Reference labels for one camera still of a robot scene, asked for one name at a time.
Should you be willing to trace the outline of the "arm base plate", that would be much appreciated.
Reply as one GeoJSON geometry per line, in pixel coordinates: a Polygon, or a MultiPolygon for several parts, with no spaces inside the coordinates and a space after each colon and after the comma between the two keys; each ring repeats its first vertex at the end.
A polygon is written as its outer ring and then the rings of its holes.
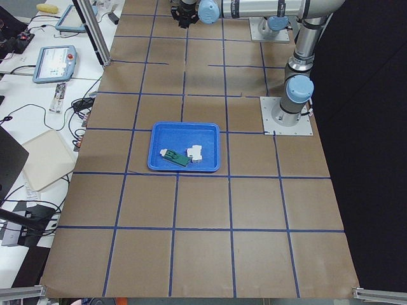
{"type": "Polygon", "coordinates": [[[289,19],[285,17],[250,17],[251,40],[257,42],[288,43],[287,27],[289,19]]]}
{"type": "Polygon", "coordinates": [[[312,136],[307,107],[298,114],[287,114],[280,108],[280,97],[260,97],[263,133],[265,135],[312,136]]]}

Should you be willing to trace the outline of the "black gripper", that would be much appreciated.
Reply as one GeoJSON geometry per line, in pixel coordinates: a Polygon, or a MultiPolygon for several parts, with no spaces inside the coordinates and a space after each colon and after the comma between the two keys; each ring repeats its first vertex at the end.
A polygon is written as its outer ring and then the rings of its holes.
{"type": "Polygon", "coordinates": [[[178,26],[187,29],[191,24],[199,21],[195,4],[180,4],[171,7],[171,14],[174,20],[178,21],[178,26]]]}

